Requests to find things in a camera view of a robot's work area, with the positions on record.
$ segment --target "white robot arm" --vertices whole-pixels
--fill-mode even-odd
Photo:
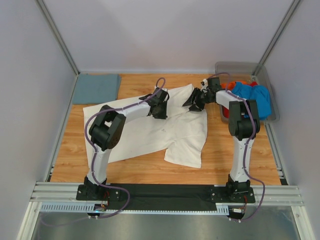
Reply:
[[[92,164],[94,164],[94,176],[99,183],[106,184],[109,157],[112,149],[118,144],[126,123],[146,116],[152,116],[155,119],[167,118],[167,102],[169,100],[167,90],[156,87],[153,94],[155,95],[151,98],[152,94],[140,97],[139,101],[137,101],[139,104],[123,110],[107,111],[112,107],[104,105],[100,112],[105,112],[95,117],[89,129],[89,135],[91,136],[91,142],[97,149],[93,148],[93,154],[96,154],[96,156]],[[94,180],[92,167],[91,165],[88,174],[84,178],[84,184],[79,186],[77,200],[100,200],[105,198],[106,191],[103,187],[101,188],[97,185]]]
[[[248,114],[245,104],[242,99],[240,100],[233,94],[230,94],[230,91],[222,89],[218,77],[204,79],[201,84],[202,88],[195,88],[183,106],[190,106],[190,111],[199,112],[204,109],[205,104],[217,103],[229,110],[228,128],[234,141],[234,153],[233,165],[226,187],[230,195],[248,192],[250,180],[244,166],[249,168],[251,149],[255,136],[250,139],[253,133],[253,126],[251,120],[244,117],[244,115]],[[247,99],[246,103],[254,120],[255,133],[258,133],[260,131],[260,120],[257,103],[252,99]]]

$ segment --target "plastic bin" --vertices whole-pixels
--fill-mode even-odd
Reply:
[[[232,61],[219,61],[215,64],[215,73],[227,72],[231,75],[231,81],[236,81],[241,79],[249,84],[256,81],[259,85],[265,86],[270,93],[270,104],[271,104],[271,115],[267,119],[262,120],[262,122],[270,123],[279,120],[279,111],[275,101],[275,97],[270,85],[270,80],[268,77],[267,69],[264,65],[252,62],[232,62]],[[219,76],[221,83],[228,82],[228,76]],[[222,106],[220,106],[220,116],[221,120],[225,123],[229,121],[223,115]]]

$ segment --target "wooden table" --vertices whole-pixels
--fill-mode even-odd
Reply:
[[[121,74],[118,99],[152,93],[159,77],[166,78],[168,89],[200,82],[208,74]],[[84,138],[83,107],[73,105],[54,166],[51,182],[83,182],[88,173]],[[217,104],[205,106],[208,116],[208,136],[203,147],[201,169],[176,165],[164,160],[165,150],[110,163],[109,183],[140,184],[225,184],[230,173],[234,143],[228,124],[220,119]],[[280,185],[276,164],[264,126],[256,137],[251,152],[250,174],[266,185]]]

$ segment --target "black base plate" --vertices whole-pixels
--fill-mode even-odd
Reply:
[[[237,204],[254,204],[256,202],[254,190],[252,187],[249,188],[248,192],[239,192],[229,194],[228,189],[225,186],[214,186],[210,189],[211,201],[213,203],[237,203]]]
[[[110,184],[122,187],[130,192],[130,202],[126,210],[141,211],[216,211],[217,207],[211,201],[210,188],[212,185],[178,185],[178,184]],[[77,200],[97,201],[92,192],[84,185],[78,187]],[[109,208],[120,209],[127,201],[125,192],[108,189]]]

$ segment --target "teal cloth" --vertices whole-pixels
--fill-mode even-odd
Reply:
[[[244,99],[255,99],[258,107],[259,118],[261,120],[265,120],[272,113],[270,106],[270,94],[265,86],[249,86],[237,81],[232,93]]]
[[[117,99],[121,83],[118,74],[80,74],[75,84],[72,104],[102,104]]]

